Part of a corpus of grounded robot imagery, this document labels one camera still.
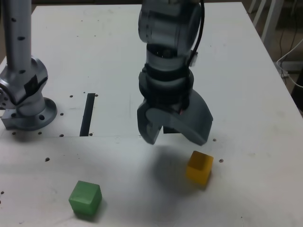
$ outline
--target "table surface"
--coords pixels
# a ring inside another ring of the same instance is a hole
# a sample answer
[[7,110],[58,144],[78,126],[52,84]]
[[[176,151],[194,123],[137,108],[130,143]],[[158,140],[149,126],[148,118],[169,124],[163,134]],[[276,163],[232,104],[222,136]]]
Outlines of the table surface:
[[[12,135],[1,124],[1,226],[302,226],[303,120],[243,5],[205,4],[192,68],[214,117],[202,147],[180,134],[160,133],[153,146],[139,135],[139,12],[139,5],[34,11],[32,54],[48,69],[43,94],[58,115],[41,135]],[[93,136],[79,137],[87,93],[98,94]],[[193,150],[214,157],[204,190],[184,176]],[[101,187],[94,218],[75,216],[69,205],[78,180]]]

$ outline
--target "green cube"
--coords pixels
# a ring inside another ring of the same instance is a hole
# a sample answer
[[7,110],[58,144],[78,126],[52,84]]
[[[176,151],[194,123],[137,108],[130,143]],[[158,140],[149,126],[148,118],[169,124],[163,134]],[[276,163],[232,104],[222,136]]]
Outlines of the green cube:
[[102,200],[100,186],[78,181],[68,200],[75,213],[94,215]]

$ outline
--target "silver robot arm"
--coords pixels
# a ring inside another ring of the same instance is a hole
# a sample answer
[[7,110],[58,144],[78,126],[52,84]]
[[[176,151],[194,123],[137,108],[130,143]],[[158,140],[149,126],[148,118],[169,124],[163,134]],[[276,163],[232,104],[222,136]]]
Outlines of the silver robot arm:
[[0,74],[0,106],[7,129],[37,130],[56,117],[55,103],[42,96],[48,75],[31,55],[31,0],[1,0],[7,65]]
[[[199,36],[194,50],[191,47]],[[154,144],[162,126],[203,145],[213,117],[203,98],[192,89],[189,69],[204,25],[204,4],[195,0],[144,0],[139,16],[139,36],[147,43],[146,64],[139,75],[144,96],[137,111],[138,129]]]

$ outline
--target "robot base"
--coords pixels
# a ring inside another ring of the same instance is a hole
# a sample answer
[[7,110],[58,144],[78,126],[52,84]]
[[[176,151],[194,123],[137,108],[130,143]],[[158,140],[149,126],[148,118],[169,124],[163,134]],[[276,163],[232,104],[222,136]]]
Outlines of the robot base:
[[44,98],[45,109],[33,116],[22,116],[15,109],[7,109],[2,116],[2,122],[7,130],[19,129],[23,131],[38,130],[47,126],[57,115],[57,106],[49,98]]

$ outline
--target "cube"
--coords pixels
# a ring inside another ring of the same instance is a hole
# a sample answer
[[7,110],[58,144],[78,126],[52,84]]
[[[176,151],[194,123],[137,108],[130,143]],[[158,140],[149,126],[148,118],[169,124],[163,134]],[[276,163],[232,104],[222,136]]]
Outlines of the cube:
[[214,158],[194,151],[186,168],[186,177],[195,183],[206,186],[210,172],[212,170]]
[[102,200],[100,186],[78,181],[68,200],[75,213],[94,215]]

